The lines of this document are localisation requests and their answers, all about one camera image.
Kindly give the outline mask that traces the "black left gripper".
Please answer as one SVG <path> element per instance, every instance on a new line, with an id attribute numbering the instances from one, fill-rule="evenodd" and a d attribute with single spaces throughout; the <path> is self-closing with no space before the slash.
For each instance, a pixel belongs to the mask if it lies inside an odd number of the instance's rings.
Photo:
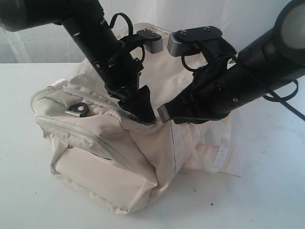
<path id="1" fill-rule="evenodd" d="M 123 109 L 132 114 L 138 121 L 152 124 L 155 114 L 150 100 L 148 86 L 140 88 L 140 75 L 143 70 L 142 60 L 133 57 L 120 57 L 106 60 L 107 79 L 105 88 L 118 100 Z"/>

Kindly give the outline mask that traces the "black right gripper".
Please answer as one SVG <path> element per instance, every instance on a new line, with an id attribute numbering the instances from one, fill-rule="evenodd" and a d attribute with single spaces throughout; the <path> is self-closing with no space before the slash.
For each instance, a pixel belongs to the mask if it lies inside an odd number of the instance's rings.
<path id="1" fill-rule="evenodd" d="M 157 109 L 161 121 L 203 124 L 227 117 L 238 108 L 237 76 L 238 65 L 229 68 L 227 62 L 222 62 L 216 72 L 195 73 L 189 86 Z"/>

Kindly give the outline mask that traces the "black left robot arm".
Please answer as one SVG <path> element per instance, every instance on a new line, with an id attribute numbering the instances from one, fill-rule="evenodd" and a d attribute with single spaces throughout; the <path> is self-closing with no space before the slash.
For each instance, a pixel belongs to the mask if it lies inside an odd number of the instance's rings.
<path id="1" fill-rule="evenodd" d="M 140 76 L 145 55 L 161 39 L 149 29 L 136 31 L 124 13 L 106 20 L 98 0 L 0 3 L 1 63 L 76 62 L 83 55 L 89 68 L 81 75 L 82 85 L 147 124 L 155 114 Z"/>

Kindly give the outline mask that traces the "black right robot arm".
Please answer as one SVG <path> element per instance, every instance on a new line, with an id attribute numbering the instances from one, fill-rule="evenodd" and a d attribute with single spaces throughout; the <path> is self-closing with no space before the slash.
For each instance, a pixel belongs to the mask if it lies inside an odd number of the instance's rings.
<path id="1" fill-rule="evenodd" d="M 305 3 L 289 2 L 274 27 L 237 52 L 214 26 L 180 30 L 170 34 L 167 45 L 193 74 L 192 82 L 157 112 L 162 122 L 202 124 L 227 117 L 231 111 L 260 97 L 282 104 L 304 119 L 288 104 L 294 93 L 281 97 L 276 90 L 305 74 Z M 206 65 L 191 68 L 185 58 L 202 54 Z"/>

